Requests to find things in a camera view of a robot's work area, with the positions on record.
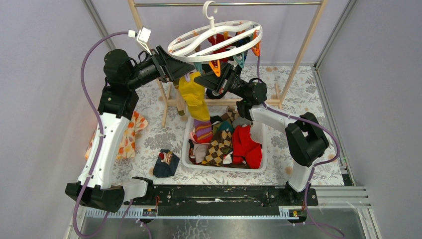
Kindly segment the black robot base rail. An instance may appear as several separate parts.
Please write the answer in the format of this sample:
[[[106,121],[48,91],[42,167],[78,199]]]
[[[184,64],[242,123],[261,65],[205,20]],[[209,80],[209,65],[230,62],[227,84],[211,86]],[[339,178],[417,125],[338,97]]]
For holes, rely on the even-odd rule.
[[[135,198],[136,206],[169,206],[182,203],[252,202],[261,206],[317,206],[315,189],[294,192],[285,186],[255,185],[155,185],[150,198]]]

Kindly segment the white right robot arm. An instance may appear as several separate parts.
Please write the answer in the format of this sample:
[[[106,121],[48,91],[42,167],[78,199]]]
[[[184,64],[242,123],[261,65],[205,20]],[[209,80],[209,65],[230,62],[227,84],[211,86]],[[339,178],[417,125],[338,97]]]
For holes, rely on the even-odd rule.
[[[267,105],[267,85],[260,78],[241,79],[228,63],[223,63],[220,76],[208,72],[196,77],[194,82],[215,93],[229,92],[239,96],[241,99],[236,106],[241,117],[265,124],[286,136],[294,167],[285,197],[292,205],[302,202],[304,190],[309,187],[312,167],[329,146],[315,115],[307,112],[296,117]]]

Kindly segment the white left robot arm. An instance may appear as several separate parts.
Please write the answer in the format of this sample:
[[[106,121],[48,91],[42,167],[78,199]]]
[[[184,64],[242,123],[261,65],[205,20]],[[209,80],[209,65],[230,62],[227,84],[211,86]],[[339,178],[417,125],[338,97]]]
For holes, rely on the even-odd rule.
[[[154,200],[149,179],[122,183],[111,179],[120,142],[139,100],[136,89],[156,79],[172,82],[193,71],[194,66],[171,57],[161,46],[151,49],[138,63],[122,49],[108,52],[104,62],[106,85],[99,106],[94,108],[98,126],[92,149],[82,173],[76,182],[66,185],[65,193],[78,205],[115,213],[131,199],[144,205]]]

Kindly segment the navy blue sock bundle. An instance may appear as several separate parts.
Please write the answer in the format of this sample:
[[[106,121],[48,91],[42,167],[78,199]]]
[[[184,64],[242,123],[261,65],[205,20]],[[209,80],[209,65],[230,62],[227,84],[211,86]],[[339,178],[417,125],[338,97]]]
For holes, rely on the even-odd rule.
[[[168,149],[161,149],[153,168],[153,175],[157,178],[172,177],[176,174],[179,157]]]

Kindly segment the lilac clothes peg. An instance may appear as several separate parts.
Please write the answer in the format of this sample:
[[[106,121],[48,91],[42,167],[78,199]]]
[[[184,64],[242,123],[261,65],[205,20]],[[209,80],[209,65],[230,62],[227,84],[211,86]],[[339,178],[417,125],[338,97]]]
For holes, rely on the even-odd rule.
[[[186,82],[190,82],[191,81],[190,73],[187,73],[184,77],[185,77],[185,81]]]

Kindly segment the white round clip hanger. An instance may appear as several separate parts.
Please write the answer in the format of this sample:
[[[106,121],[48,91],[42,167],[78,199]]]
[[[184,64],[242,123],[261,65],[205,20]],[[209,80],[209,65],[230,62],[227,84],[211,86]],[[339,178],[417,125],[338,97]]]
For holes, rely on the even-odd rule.
[[[248,50],[258,56],[263,27],[249,20],[216,23],[214,17],[208,13],[208,7],[213,3],[215,1],[208,0],[202,7],[202,14],[209,21],[208,25],[173,40],[167,47],[168,53],[188,63],[222,60]]]

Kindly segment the multicolour striped long sock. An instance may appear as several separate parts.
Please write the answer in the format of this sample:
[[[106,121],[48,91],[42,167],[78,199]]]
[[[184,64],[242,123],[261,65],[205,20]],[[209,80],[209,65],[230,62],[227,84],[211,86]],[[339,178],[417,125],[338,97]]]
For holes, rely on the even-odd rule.
[[[178,88],[175,90],[175,102],[178,114],[184,116],[186,114],[186,102]]]

